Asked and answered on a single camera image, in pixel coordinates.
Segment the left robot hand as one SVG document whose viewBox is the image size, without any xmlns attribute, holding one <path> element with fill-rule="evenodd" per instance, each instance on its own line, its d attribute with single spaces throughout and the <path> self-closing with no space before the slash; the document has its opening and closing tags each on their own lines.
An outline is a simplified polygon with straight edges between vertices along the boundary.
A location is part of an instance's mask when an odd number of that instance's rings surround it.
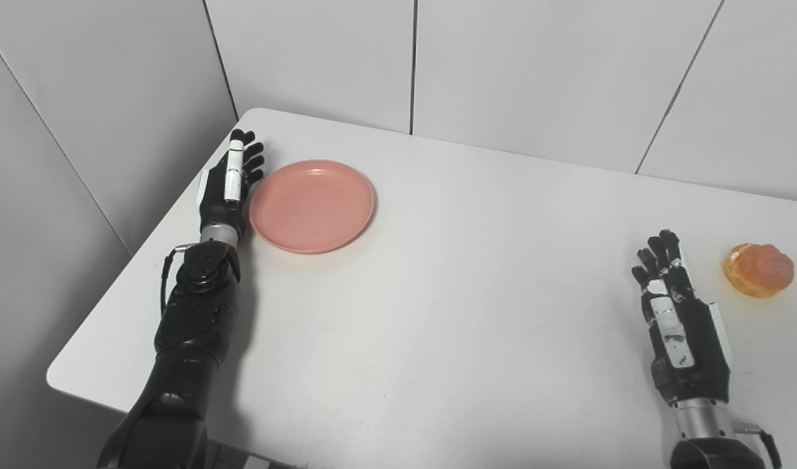
<svg viewBox="0 0 797 469">
<path fill-rule="evenodd" d="M 229 226 L 241 238 L 245 231 L 245 200 L 253 185 L 264 178 L 264 144 L 256 139 L 255 132 L 241 128 L 231 132 L 228 144 L 223 157 L 203 179 L 200 229 Z"/>
</svg>

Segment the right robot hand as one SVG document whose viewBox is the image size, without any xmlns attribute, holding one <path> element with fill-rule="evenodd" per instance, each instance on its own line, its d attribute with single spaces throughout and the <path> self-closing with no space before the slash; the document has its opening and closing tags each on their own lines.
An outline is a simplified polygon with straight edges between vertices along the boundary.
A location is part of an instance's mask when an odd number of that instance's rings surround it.
<svg viewBox="0 0 797 469">
<path fill-rule="evenodd" d="M 699 299 L 669 229 L 649 237 L 631 270 L 654 359 L 652 383 L 669 406 L 678 401 L 730 401 L 730 367 L 711 305 Z"/>
</svg>

